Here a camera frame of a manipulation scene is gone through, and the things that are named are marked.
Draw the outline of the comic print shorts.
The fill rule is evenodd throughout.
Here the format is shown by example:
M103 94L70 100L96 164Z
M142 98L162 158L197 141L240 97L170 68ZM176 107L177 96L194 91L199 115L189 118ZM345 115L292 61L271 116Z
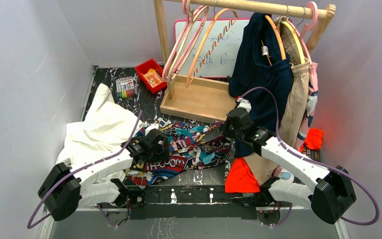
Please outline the comic print shorts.
M219 121L193 126L158 118L154 123L159 125L160 131L168 138L170 159L138 163L126 169L126 177L140 188L166 181L188 170L216 167L229 157L231 142L227 138L203 140L210 130L222 125Z

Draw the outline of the orange wooden hanger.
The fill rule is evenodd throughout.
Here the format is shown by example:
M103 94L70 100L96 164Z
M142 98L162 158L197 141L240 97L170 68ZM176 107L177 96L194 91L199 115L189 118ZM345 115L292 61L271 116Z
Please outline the orange wooden hanger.
M206 51L205 55L200 58L200 54L202 53L202 50L204 49L204 45L205 45L205 43L206 43L206 41L207 41L207 39L208 39L212 29L213 29L215 23L218 21L218 19L221 17L221 15L223 15L223 13L227 12L227 11L232 12L234 17L228 20L228 24L223 27L222 31L217 35L217 39L214 42L212 42L211 48L209 48ZM199 73L202 66L207 63L209 56L213 53L215 47L221 42L221 40L224 38L225 34L230 30L231 26L234 25L234 23L238 20L238 18L239 18L239 15L238 15L237 11L234 9L231 9L231 8L224 8L224 9L220 10L213 17L213 19L211 20L203 38L202 38L202 41L200 42L200 44L197 48L197 52L195 54L195 57L193 59L193 62L191 64L190 70L189 70L188 75L187 75L186 85L185 85L186 88L188 88L190 86L190 84L192 83L192 81L196 77L196 74Z

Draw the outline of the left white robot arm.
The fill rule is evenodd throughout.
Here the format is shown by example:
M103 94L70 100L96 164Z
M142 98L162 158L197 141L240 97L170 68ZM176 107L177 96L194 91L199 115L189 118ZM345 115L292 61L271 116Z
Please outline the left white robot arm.
M137 163L168 162L167 136L153 128L121 144L115 152L95 162L67 166L56 164L38 190L38 196L55 221L69 217L79 207L101 203L124 207L136 198L119 177L102 180Z

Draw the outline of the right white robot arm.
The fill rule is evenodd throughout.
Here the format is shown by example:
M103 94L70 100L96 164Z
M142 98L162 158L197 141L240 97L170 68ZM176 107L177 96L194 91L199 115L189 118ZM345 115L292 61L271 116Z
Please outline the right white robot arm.
M356 201L351 180L343 175L343 167L327 169L285 143L268 128L255 126L244 108L227 114L225 123L211 129L205 141L224 136L236 139L247 150L281 165L302 183L271 177L250 197L233 198L232 202L251 206L273 206L289 202L311 209L322 221L336 223Z

